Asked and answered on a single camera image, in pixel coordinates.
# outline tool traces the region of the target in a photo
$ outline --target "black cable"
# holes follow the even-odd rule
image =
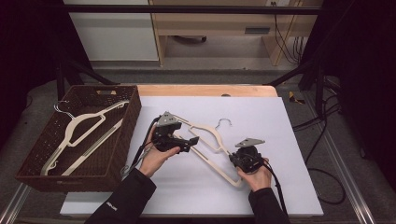
[[[280,187],[280,183],[279,180],[277,179],[274,170],[271,168],[270,164],[263,164],[263,166],[265,168],[267,168],[267,170],[269,170],[272,174],[272,176],[274,177],[275,180],[275,186],[277,188],[277,194],[279,195],[279,200],[280,200],[280,206],[282,207],[283,212],[286,214],[286,216],[288,217],[288,210],[286,210],[286,205],[285,205],[285,199],[283,198],[283,193],[282,193],[282,188]]]
[[[339,111],[339,109],[340,109],[339,107],[340,107],[339,104],[335,104],[335,105],[332,105],[329,109],[327,109],[327,111],[326,111],[327,117],[329,117],[331,114],[333,114],[333,113]],[[309,121],[306,121],[306,122],[304,122],[304,123],[302,123],[302,124],[299,124],[299,125],[296,125],[296,126],[292,127],[292,129],[293,129],[293,131],[296,133],[296,132],[305,130],[305,129],[307,129],[307,128],[309,128],[309,127],[315,125],[315,124],[319,124],[319,123],[321,123],[322,121],[323,121],[323,120],[320,119],[320,117],[315,117],[315,118],[313,118],[313,119],[311,119],[311,120],[309,120]]]
[[[277,27],[277,18],[276,18],[276,14],[274,15],[274,18],[275,18],[275,41],[276,41],[277,45],[280,47],[280,50],[282,50],[283,54],[285,55],[286,60],[288,60],[289,63],[294,63],[294,64],[296,64],[295,59],[293,59],[294,62],[291,62],[291,61],[290,61],[290,59],[288,58],[288,55],[286,54],[285,50],[283,50],[282,46],[279,44],[279,41],[277,40],[276,33],[279,33],[280,38],[281,38],[282,41],[283,41],[283,45],[285,46],[285,49],[286,49],[286,51],[288,52],[289,57],[291,57],[290,52],[289,52],[289,49],[288,49],[288,46],[286,45],[286,42],[285,42],[285,40],[283,39],[283,36],[282,36],[282,34],[280,33],[280,31],[279,31],[279,29],[278,29],[278,27]]]
[[[150,132],[151,132],[152,126],[154,125],[155,122],[157,122],[157,121],[160,119],[160,117],[161,117],[161,116],[159,116],[158,118],[154,119],[154,120],[150,123],[150,125],[149,125],[149,127],[148,127],[148,132],[146,133],[145,140],[143,141],[143,144],[142,144],[142,145],[139,147],[139,149],[137,150],[136,155],[134,156],[134,161],[132,162],[132,164],[137,163],[137,161],[139,160],[140,155],[141,155],[142,152],[143,152],[143,149],[144,149],[145,146],[147,145],[146,142],[148,141],[149,134],[150,134]]]
[[[330,96],[329,98],[327,98],[327,99],[325,100],[325,103],[327,104],[327,102],[328,102],[330,99],[332,99],[333,97],[337,97],[337,95],[332,95],[332,96]],[[337,105],[339,105],[339,104],[332,105],[329,109],[324,110],[324,114],[326,114],[326,113],[327,113],[328,115],[332,114],[333,112],[330,113],[329,111],[331,111],[331,110],[332,110],[334,107],[336,107]],[[299,128],[301,128],[301,127],[304,127],[305,125],[311,124],[312,122],[314,122],[314,121],[316,121],[316,120],[318,120],[318,119],[322,119],[322,118],[321,118],[321,117],[315,117],[315,118],[313,118],[313,119],[311,119],[311,120],[309,120],[309,121],[306,121],[306,122],[304,122],[304,123],[302,123],[302,124],[293,126],[292,129],[293,129],[293,130],[299,129]]]
[[[321,131],[321,133],[320,133],[320,135],[319,135],[317,141],[316,141],[315,144],[312,146],[311,150],[310,150],[309,153],[308,153],[308,156],[306,157],[306,159],[305,159],[305,161],[304,161],[305,166],[308,164],[309,158],[311,157],[312,153],[315,151],[315,149],[316,149],[316,147],[317,147],[317,145],[318,145],[318,142],[320,141],[321,137],[323,136],[323,134],[324,134],[325,131],[326,131],[327,123],[328,123],[328,122],[327,122],[327,117],[329,116],[329,114],[326,113],[326,112],[329,111],[329,110],[331,110],[331,109],[334,108],[335,106],[339,105],[339,104],[335,104],[335,105],[332,105],[332,107],[329,108],[329,109],[326,108],[326,105],[327,105],[327,103],[329,102],[329,100],[332,99],[332,98],[334,98],[334,97],[338,97],[338,95],[337,95],[337,94],[332,95],[332,96],[328,97],[325,101],[323,101],[323,111],[325,111],[325,113],[323,113],[323,120],[322,120],[322,121],[324,121],[324,126],[323,126],[323,129],[322,129],[322,131]],[[344,200],[345,200],[345,198],[346,198],[346,196],[347,196],[347,193],[346,193],[346,190],[344,189],[343,184],[341,183],[340,180],[338,180],[338,178],[337,178],[336,176],[334,176],[334,175],[332,175],[332,174],[330,174],[330,173],[328,173],[328,172],[326,172],[326,171],[324,171],[324,170],[317,169],[317,168],[308,168],[308,167],[307,167],[307,170],[308,170],[308,171],[316,171],[316,172],[320,172],[320,173],[323,173],[323,174],[325,174],[325,175],[328,175],[328,176],[330,176],[331,178],[333,178],[333,179],[340,185],[340,187],[341,187],[342,194],[343,194],[341,200],[336,201],[336,202],[331,202],[331,201],[324,200],[323,198],[321,198],[321,197],[318,196],[318,199],[319,199],[321,202],[323,202],[323,203],[328,203],[328,204],[333,204],[333,205],[341,204],[341,203],[344,202]]]
[[[341,186],[341,191],[343,192],[343,195],[342,195],[342,197],[341,197],[341,199],[340,199],[339,201],[331,202],[331,201],[324,200],[323,198],[320,198],[320,197],[318,196],[318,199],[319,199],[320,201],[322,201],[322,202],[324,202],[324,203],[328,203],[328,204],[333,204],[333,205],[338,205],[338,204],[341,204],[341,203],[344,202],[344,200],[345,200],[346,197],[347,197],[347,192],[346,192],[346,190],[344,189],[343,184],[341,183],[340,180],[338,180],[337,177],[335,177],[334,175],[332,175],[332,174],[330,174],[330,173],[328,173],[328,172],[326,172],[326,171],[324,171],[324,170],[320,170],[320,169],[317,169],[317,168],[308,168],[308,171],[316,171],[316,172],[320,172],[320,173],[323,173],[323,174],[325,174],[325,175],[328,175],[328,176],[330,176],[331,178],[333,178],[333,179]]]

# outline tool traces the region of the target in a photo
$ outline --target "wire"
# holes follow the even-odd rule
[[[121,176],[127,176],[129,173],[131,173],[131,171],[136,167],[137,164],[139,164],[139,162],[141,162],[147,155],[148,153],[151,151],[151,149],[154,147],[154,145],[152,145],[151,147],[149,147],[148,149],[145,150],[145,152],[139,157],[139,159],[137,160],[136,163],[132,164],[131,167],[129,165],[125,165],[124,167],[122,167],[121,169]]]
[[[324,200],[323,198],[321,198],[321,197],[318,196],[318,199],[319,199],[320,201],[322,201],[322,202],[324,202],[324,203],[328,203],[328,204],[333,204],[333,205],[341,204],[341,203],[344,202],[344,200],[345,200],[346,197],[347,197],[347,192],[346,192],[346,190],[344,189],[343,184],[341,183],[340,180],[338,180],[337,177],[335,177],[334,175],[332,175],[332,174],[330,174],[330,173],[328,173],[328,172],[326,172],[326,171],[324,171],[324,170],[320,170],[320,169],[317,169],[317,168],[308,168],[308,171],[316,171],[316,172],[319,172],[319,173],[323,173],[323,174],[325,174],[325,175],[328,175],[328,176],[330,176],[332,179],[334,179],[334,180],[341,186],[341,191],[342,191],[342,194],[343,194],[343,195],[342,195],[342,197],[341,197],[341,199],[340,199],[339,201],[331,202],[331,201]]]
[[[339,105],[339,104],[332,105],[332,107],[329,108],[329,109],[326,111],[327,117],[329,117],[331,114],[333,114],[333,113],[335,113],[335,112],[337,112],[337,111],[339,111],[339,110],[340,110],[340,105]],[[314,119],[311,119],[311,120],[309,120],[309,121],[307,121],[307,122],[305,122],[305,123],[302,123],[302,124],[299,124],[299,125],[294,126],[294,127],[293,127],[293,131],[294,131],[294,132],[299,132],[299,131],[305,130],[305,129],[307,129],[307,128],[313,126],[313,125],[316,125],[316,124],[321,123],[322,121],[323,121],[323,120],[320,119],[320,117],[315,117]]]
[[[325,111],[325,113],[323,113],[323,119],[322,119],[321,121],[317,122],[317,123],[321,123],[322,121],[324,121],[324,126],[323,126],[322,131],[320,132],[320,135],[319,135],[317,141],[316,141],[315,144],[312,146],[311,150],[310,150],[309,153],[308,153],[308,156],[306,157],[306,159],[305,159],[305,161],[304,161],[305,166],[308,164],[308,161],[309,161],[310,157],[312,156],[313,152],[314,152],[315,149],[317,148],[317,145],[318,145],[318,143],[319,143],[321,137],[323,136],[323,134],[324,134],[325,131],[326,131],[327,124],[328,124],[328,121],[327,121],[328,116],[329,116],[330,114],[332,114],[332,113],[334,113],[335,111],[338,110],[338,109],[337,109],[337,110],[332,111],[333,108],[335,108],[336,106],[339,106],[338,103],[335,104],[335,105],[332,105],[329,109],[326,108],[327,103],[329,102],[329,100],[332,99],[332,98],[334,98],[334,97],[337,98],[338,95],[337,95],[337,94],[334,94],[334,95],[328,97],[325,101],[323,101],[323,111]],[[318,120],[318,119],[319,119],[319,117],[316,117],[316,118],[314,118],[314,119],[311,119],[311,120],[309,120],[308,122],[305,122],[304,124],[299,125],[299,127],[304,127],[304,126],[306,126],[307,124],[309,124],[309,126],[311,126],[312,124],[310,124],[310,122],[311,122],[312,120],[315,121],[315,120]],[[330,176],[332,179],[334,179],[334,180],[338,183],[338,185],[341,187],[341,191],[342,191],[342,198],[341,198],[341,200],[336,201],[336,202],[331,202],[331,201],[324,200],[323,198],[321,198],[320,196],[318,196],[318,199],[319,199],[321,202],[323,202],[323,203],[328,203],[328,204],[333,204],[333,205],[341,204],[341,203],[344,202],[344,200],[345,200],[345,198],[346,198],[346,196],[347,196],[347,193],[346,193],[346,190],[345,190],[343,184],[341,183],[340,180],[338,180],[338,178],[337,178],[336,176],[334,176],[334,175],[332,175],[332,174],[330,174],[330,173],[328,173],[328,172],[326,172],[326,171],[324,171],[324,170],[317,169],[317,168],[308,168],[308,167],[307,167],[307,170],[308,170],[308,171],[316,171],[316,172],[320,172],[320,173],[323,173],[323,174],[325,174],[325,175],[328,175],[328,176]]]
[[[288,217],[289,215],[288,215],[288,210],[286,210],[286,205],[285,205],[285,199],[283,198],[283,193],[282,193],[282,188],[280,187],[280,183],[279,183],[279,180],[277,179],[277,177],[276,177],[276,175],[275,175],[275,173],[274,173],[274,170],[271,168],[271,165],[270,165],[270,163],[267,161],[267,162],[265,162],[264,164],[263,164],[263,166],[265,167],[265,168],[267,168],[267,170],[269,171],[269,172],[271,172],[271,174],[272,174],[272,176],[274,177],[274,180],[275,180],[275,186],[276,186],[276,188],[277,188],[277,194],[279,195],[279,200],[280,200],[280,206],[282,207],[282,210],[283,210],[283,212],[286,214],[286,216]]]
[[[277,45],[280,47],[280,50],[281,50],[281,51],[283,52],[283,54],[285,55],[286,60],[288,60],[289,63],[297,64],[296,60],[295,60],[294,58],[291,57],[290,52],[289,52],[289,49],[288,49],[288,46],[286,45],[286,42],[285,42],[285,40],[283,39],[283,36],[282,36],[282,34],[280,33],[279,28],[277,27],[277,18],[276,18],[276,14],[274,15],[274,18],[275,18],[275,41],[276,41]],[[283,47],[280,45],[279,41],[277,40],[277,34],[276,34],[276,33],[279,33],[280,38],[281,38],[281,40],[282,40],[282,42],[283,42],[283,46],[285,47],[286,52],[287,52],[288,54],[286,54],[285,50],[283,50]]]

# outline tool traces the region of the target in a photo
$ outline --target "floor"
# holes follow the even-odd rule
[[[171,38],[168,44],[163,67],[155,63],[93,64],[104,77],[127,83],[262,84],[281,77],[295,67],[286,60],[278,67],[271,66],[268,55],[262,50],[264,45],[259,37],[209,36],[205,43]],[[83,78],[86,82],[94,82],[89,77]],[[310,103],[314,97],[313,91],[299,91],[296,85],[299,78],[294,77],[276,88],[284,100],[292,126],[315,116]],[[295,101],[290,100],[290,92],[294,93]],[[331,91],[325,91],[325,97],[330,95]],[[28,99],[30,105],[22,113],[21,121],[0,151],[1,211],[7,209],[13,193],[20,185],[14,175],[46,124],[46,118],[52,113],[51,102],[56,100],[54,82],[32,90]],[[329,101],[329,107],[336,104],[334,99]],[[363,201],[359,201],[359,197],[357,199],[354,196],[356,194],[350,194],[352,191],[347,189],[348,195],[341,203],[321,203],[325,213],[323,217],[294,218],[292,223],[396,223],[395,192],[389,187],[375,162],[361,158],[359,143],[341,112],[342,110],[337,110],[328,117],[327,132],[318,142],[308,166],[325,170],[337,179],[343,179],[339,175],[339,165],[333,160],[334,150],[331,148],[335,147],[335,151],[342,154],[342,160],[352,176],[352,184],[356,185],[357,193]],[[321,123],[295,132],[304,158],[316,143],[323,127]],[[330,202],[342,199],[342,188],[332,177],[312,170],[311,178],[321,199]],[[34,189],[28,191],[24,206],[18,208],[21,210],[16,223],[55,223],[53,219],[37,221],[36,218],[60,219],[57,223],[82,223],[81,220],[72,221],[69,217],[59,215],[63,193],[42,193]],[[366,209],[368,216],[360,215],[360,209]]]

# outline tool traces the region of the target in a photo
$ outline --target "brown woven basket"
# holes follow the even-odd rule
[[[75,147],[66,147],[49,175],[41,169],[64,140],[71,118],[54,112],[16,175],[16,179],[39,191],[112,191],[121,182],[120,170],[126,162],[134,126],[142,107],[136,86],[73,86],[63,101],[62,111],[74,117],[97,113],[119,101],[128,105],[105,113],[106,120]],[[120,119],[121,127],[97,148],[71,175],[62,173]],[[70,142],[76,141],[99,118],[82,121],[73,131]]]

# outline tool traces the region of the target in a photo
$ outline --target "clothes hanger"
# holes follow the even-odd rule
[[[193,130],[193,129],[200,129],[200,130],[204,130],[207,131],[209,133],[211,133],[215,138],[217,143],[219,144],[219,147],[214,147],[212,146],[207,140],[205,140],[202,136],[200,136],[200,141],[202,140],[205,144],[207,144],[209,147],[211,147],[213,150],[215,151],[223,151],[227,157],[229,157],[230,155],[232,155],[230,153],[229,150],[227,150],[227,148],[222,144],[222,140],[221,140],[221,136],[219,134],[219,132],[208,125],[203,125],[203,124],[196,124],[196,123],[192,123],[186,119],[183,119],[179,116],[174,115],[174,117],[189,125],[189,131],[194,134],[195,136],[198,136],[198,134]],[[175,137],[181,138],[182,137],[179,134],[174,133]],[[226,179],[230,184],[232,184],[235,187],[240,187],[242,184],[242,178],[239,177],[238,180],[233,180],[232,178],[230,178],[228,175],[226,175],[213,161],[211,161],[210,159],[207,158],[207,156],[204,155],[204,153],[202,153],[201,151],[199,151],[196,147],[191,147],[191,150],[193,152],[195,152],[202,160],[204,160],[207,164],[209,164],[216,172],[218,172],[224,179]]]
[[[174,133],[174,136],[180,139],[183,139],[179,134]],[[195,152],[203,161],[205,161],[207,164],[209,164],[213,169],[215,169],[216,172],[218,172],[219,175],[221,175],[224,179],[226,179],[230,184],[232,184],[234,187],[240,187],[242,184],[242,178],[239,178],[238,180],[234,181],[232,178],[230,178],[227,174],[225,174],[213,161],[207,158],[207,156],[204,155],[200,150],[198,150],[196,147],[190,147],[190,149]]]
[[[108,137],[111,136],[122,124],[122,119],[120,119],[119,122],[117,122],[113,127],[111,127],[105,134],[102,135],[101,138],[99,138],[90,148],[88,148],[87,151],[82,154],[67,170],[62,174],[62,175],[70,175],[72,174],[85,160],[88,159],[88,157],[91,156],[91,154],[101,146]]]
[[[108,108],[105,108],[97,113],[94,114],[82,114],[77,117],[74,117],[72,114],[69,112],[64,112],[59,109],[58,104],[54,105],[54,108],[56,111],[65,113],[67,114],[72,120],[67,124],[66,130],[64,132],[64,140],[62,143],[56,148],[56,150],[52,153],[52,155],[49,157],[47,162],[44,164],[43,168],[41,169],[41,175],[48,175],[49,170],[52,170],[56,167],[56,159],[61,155],[61,153],[64,151],[66,147],[75,147],[78,145],[82,140],[84,140],[90,133],[92,133],[97,127],[99,127],[100,124],[102,124],[105,120],[105,113],[108,111],[111,111],[116,108],[121,108],[124,107],[126,104],[129,104],[129,100],[124,100],[120,101],[118,103],[115,103],[114,105],[109,106]],[[76,129],[76,127],[85,119],[91,119],[99,117],[100,120],[96,122],[87,132],[85,132],[81,137],[79,137],[75,142],[71,143],[70,140],[73,136],[73,131]]]

